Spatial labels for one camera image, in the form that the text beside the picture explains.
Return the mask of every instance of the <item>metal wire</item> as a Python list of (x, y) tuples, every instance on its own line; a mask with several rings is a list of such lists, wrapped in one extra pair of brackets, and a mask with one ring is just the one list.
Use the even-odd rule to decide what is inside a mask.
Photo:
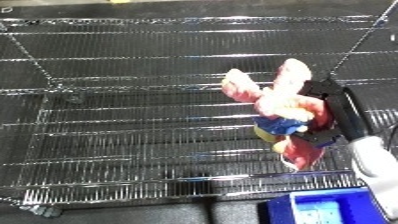
[[(234, 67), (268, 85), (288, 57), (326, 76), (376, 19), (3, 20), (0, 189), (23, 192), (24, 205), (93, 206), (359, 186), (342, 150), (316, 172), (290, 174), (253, 134), (252, 106), (223, 96), (219, 82)], [(351, 60), (380, 55), (392, 66), (397, 54)], [(396, 79), (392, 67), (379, 79), (352, 73), (365, 67), (347, 64), (337, 78), (362, 88)]]

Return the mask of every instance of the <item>plush toy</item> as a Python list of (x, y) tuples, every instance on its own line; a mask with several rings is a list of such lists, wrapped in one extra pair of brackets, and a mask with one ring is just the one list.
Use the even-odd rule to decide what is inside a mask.
[(311, 71), (304, 63), (288, 59), (279, 67), (272, 87), (260, 89), (238, 69), (230, 70), (222, 81), (222, 91), (228, 97), (254, 104), (259, 114), (253, 119), (255, 133), (272, 143), (282, 161), (295, 170), (314, 165), (324, 154), (324, 148), (316, 148), (291, 134), (322, 131), (333, 122), (323, 100), (298, 95), (305, 81), (311, 78)]

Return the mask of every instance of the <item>wire rack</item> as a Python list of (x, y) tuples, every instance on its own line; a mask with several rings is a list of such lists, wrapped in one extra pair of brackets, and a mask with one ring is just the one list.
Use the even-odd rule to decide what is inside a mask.
[[(289, 57), (326, 77), (376, 19), (2, 20), (0, 191), (23, 205), (91, 207), (359, 186), (344, 142), (315, 171), (290, 173), (254, 135), (252, 106), (219, 83), (238, 68), (268, 85)], [(398, 54), (372, 44), (385, 32), (335, 78), (359, 90), (396, 80)], [(378, 126), (396, 120), (396, 105), (370, 105)]]

